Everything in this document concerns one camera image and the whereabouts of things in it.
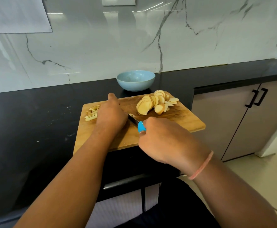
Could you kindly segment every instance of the light switch plate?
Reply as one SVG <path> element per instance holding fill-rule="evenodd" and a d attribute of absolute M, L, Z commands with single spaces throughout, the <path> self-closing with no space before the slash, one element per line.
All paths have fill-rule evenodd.
<path fill-rule="evenodd" d="M 103 6 L 135 5 L 135 0 L 102 0 Z"/>

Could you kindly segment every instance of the kitchen knife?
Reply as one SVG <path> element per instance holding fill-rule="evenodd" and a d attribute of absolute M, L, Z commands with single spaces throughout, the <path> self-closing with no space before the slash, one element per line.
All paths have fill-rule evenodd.
<path fill-rule="evenodd" d="M 128 119 L 129 119 L 134 125 L 137 126 L 139 133 L 141 133 L 142 131 L 146 131 L 146 128 L 144 127 L 142 121 L 136 120 L 135 118 L 133 118 L 133 117 L 130 116 L 129 114 L 128 114 Z"/>

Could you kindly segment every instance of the white marble wall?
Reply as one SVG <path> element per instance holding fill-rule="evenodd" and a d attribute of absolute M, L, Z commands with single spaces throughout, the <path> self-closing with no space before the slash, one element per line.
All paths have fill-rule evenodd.
<path fill-rule="evenodd" d="M 0 35 L 0 92 L 277 56 L 277 0 L 43 2 L 53 33 Z"/>

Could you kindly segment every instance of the floor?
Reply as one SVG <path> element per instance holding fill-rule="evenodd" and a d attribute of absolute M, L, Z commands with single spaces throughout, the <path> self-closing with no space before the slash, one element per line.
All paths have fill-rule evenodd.
<path fill-rule="evenodd" d="M 225 162 L 225 164 L 277 209 L 277 154 L 264 158 L 252 154 Z M 181 176 L 180 179 L 185 181 L 205 203 L 193 181 L 186 176 Z"/>

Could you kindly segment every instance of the forearm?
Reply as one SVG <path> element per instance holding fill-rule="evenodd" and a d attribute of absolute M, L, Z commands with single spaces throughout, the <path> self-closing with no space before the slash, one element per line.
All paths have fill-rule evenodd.
<path fill-rule="evenodd" d="M 194 182 L 222 228 L 277 227 L 274 208 L 215 156 Z"/>
<path fill-rule="evenodd" d="M 15 227 L 85 227 L 95 205 L 115 132 L 96 127 Z"/>

